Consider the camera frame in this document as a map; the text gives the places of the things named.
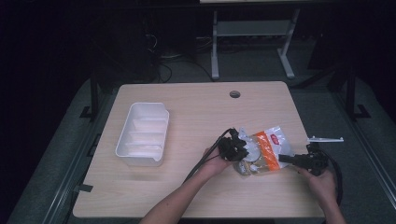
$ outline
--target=white container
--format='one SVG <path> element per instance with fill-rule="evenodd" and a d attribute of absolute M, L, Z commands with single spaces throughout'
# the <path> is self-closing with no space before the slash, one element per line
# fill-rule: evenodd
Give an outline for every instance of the white container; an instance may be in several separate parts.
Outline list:
<path fill-rule="evenodd" d="M 168 122 L 169 112 L 162 103 L 134 103 L 122 129 L 116 155 L 128 165 L 161 165 Z"/>

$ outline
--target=wooden table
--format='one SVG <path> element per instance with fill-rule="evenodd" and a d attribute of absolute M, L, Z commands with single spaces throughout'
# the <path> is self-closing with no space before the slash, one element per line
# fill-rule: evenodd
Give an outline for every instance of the wooden table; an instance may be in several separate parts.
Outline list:
<path fill-rule="evenodd" d="M 239 98 L 230 97 L 239 91 Z M 170 113 L 163 164 L 128 166 L 115 154 L 135 102 L 161 102 Z M 204 149 L 227 129 L 254 134 L 279 125 L 296 154 L 306 153 L 306 133 L 283 82 L 124 85 L 108 117 L 84 185 L 76 217 L 143 217 L 181 185 Z M 242 177 L 233 167 L 198 192 L 184 217 L 323 217 L 301 176 L 292 168 Z"/>

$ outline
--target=gray carpet floor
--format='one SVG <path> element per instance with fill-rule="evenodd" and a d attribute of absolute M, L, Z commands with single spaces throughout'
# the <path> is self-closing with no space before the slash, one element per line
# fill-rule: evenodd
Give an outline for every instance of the gray carpet floor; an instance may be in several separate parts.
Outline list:
<path fill-rule="evenodd" d="M 278 43 L 265 42 L 259 46 L 238 46 L 234 53 L 219 55 L 221 82 L 234 81 L 284 81 L 288 85 L 298 84 L 312 77 L 318 71 L 306 67 L 315 41 L 294 41 L 288 57 L 296 78 L 286 78 L 276 54 Z M 210 53 L 197 55 L 197 63 L 186 58 L 166 61 L 172 69 L 169 82 L 210 82 Z M 170 70 L 161 66 L 163 78 L 170 76 Z M 371 89 L 357 80 L 356 103 L 366 107 L 370 119 L 352 122 L 343 110 L 345 91 L 331 93 L 325 77 L 303 90 L 291 90 L 291 96 L 299 111 L 308 136 L 330 138 L 343 137 L 344 143 L 321 144 L 341 166 L 344 176 L 344 199 L 342 211 L 348 223 L 396 223 L 396 211 L 389 197 L 387 186 L 373 165 L 371 151 L 388 172 L 389 180 L 396 181 L 396 126 L 378 104 Z M 90 164 L 87 156 L 94 150 L 97 134 L 106 124 L 106 118 L 117 95 L 100 93 L 100 113 L 90 122 L 79 117 L 84 106 L 91 104 L 90 82 L 78 91 L 69 106 L 64 119 L 53 136 L 46 153 L 35 170 L 9 223 L 137 223 L 129 218 L 77 218 L 70 214 L 73 191 L 77 182 Z M 277 219 L 276 224 L 321 223 L 323 218 Z M 216 221 L 205 220 L 205 223 Z"/>

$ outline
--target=hand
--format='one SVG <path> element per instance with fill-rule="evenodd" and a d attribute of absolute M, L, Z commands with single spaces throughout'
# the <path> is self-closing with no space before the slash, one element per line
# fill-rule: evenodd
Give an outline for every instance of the hand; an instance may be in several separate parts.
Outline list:
<path fill-rule="evenodd" d="M 321 208 L 328 204 L 336 203 L 335 181 L 332 172 L 325 169 L 321 175 L 315 176 L 304 168 L 297 166 L 295 168 L 307 179 L 309 188 L 317 197 Z"/>
<path fill-rule="evenodd" d="M 219 149 L 216 148 L 213 152 L 207 157 L 206 162 L 201 166 L 198 172 L 207 175 L 209 178 L 220 174 L 225 168 L 233 164 L 231 161 L 226 161 L 221 158 L 219 155 Z"/>

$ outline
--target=clear plastic bag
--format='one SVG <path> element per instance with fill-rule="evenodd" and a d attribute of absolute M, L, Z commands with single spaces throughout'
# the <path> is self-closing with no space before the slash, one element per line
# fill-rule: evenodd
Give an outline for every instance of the clear plastic bag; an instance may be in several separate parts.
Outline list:
<path fill-rule="evenodd" d="M 247 135 L 241 128 L 239 138 L 247 142 L 245 149 L 249 152 L 244 159 L 233 165 L 240 175 L 256 175 L 279 170 L 288 164 L 280 162 L 278 155 L 294 155 L 279 126 L 253 135 Z"/>

